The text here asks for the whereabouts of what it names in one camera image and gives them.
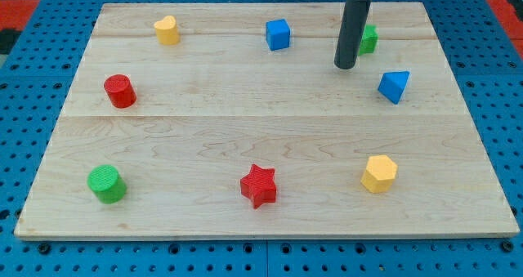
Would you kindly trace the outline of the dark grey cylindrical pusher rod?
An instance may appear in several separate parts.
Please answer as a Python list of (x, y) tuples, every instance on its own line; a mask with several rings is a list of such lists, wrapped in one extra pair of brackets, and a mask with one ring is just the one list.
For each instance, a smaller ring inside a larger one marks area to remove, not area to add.
[(346, 0), (334, 64), (339, 69), (355, 66), (372, 0)]

